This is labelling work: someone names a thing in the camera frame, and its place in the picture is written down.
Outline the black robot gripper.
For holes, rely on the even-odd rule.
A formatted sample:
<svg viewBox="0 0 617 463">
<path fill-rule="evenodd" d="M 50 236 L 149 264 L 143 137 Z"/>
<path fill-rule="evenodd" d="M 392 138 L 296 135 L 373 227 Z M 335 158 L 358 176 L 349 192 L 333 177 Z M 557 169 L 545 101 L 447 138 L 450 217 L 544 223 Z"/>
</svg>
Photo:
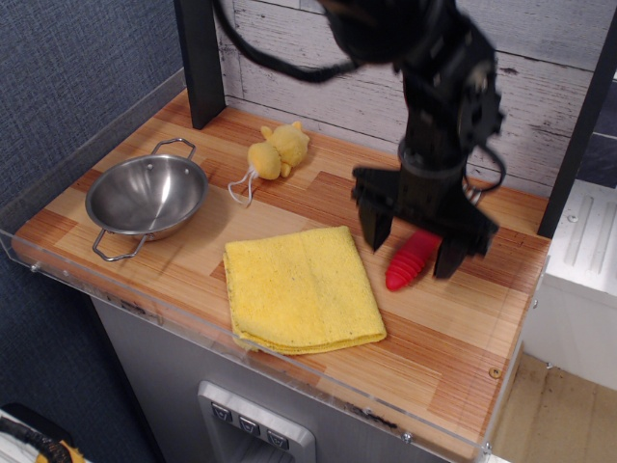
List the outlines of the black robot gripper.
<svg viewBox="0 0 617 463">
<path fill-rule="evenodd" d="M 352 196 L 359 209 L 365 242 L 377 251 L 391 232 L 393 219 L 416 227 L 434 226 L 443 241 L 434 267 L 436 279 L 449 279 L 467 256 L 488 253 L 498 225 L 466 196 L 465 161 L 431 166 L 401 149 L 397 170 L 357 166 Z"/>
</svg>

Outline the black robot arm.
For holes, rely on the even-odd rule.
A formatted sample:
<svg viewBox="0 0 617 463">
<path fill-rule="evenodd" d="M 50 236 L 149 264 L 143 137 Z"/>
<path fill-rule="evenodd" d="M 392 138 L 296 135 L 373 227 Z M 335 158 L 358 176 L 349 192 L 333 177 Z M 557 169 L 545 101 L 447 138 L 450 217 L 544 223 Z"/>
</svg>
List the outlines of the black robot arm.
<svg viewBox="0 0 617 463">
<path fill-rule="evenodd" d="M 498 230 L 464 191 L 467 162 L 500 131 L 496 53 L 453 1 L 325 1 L 341 50 L 401 74 L 407 128 L 398 170 L 357 167 L 353 196 L 365 241 L 379 249 L 400 218 L 442 239 L 434 267 L 450 278 L 485 255 Z"/>
</svg>

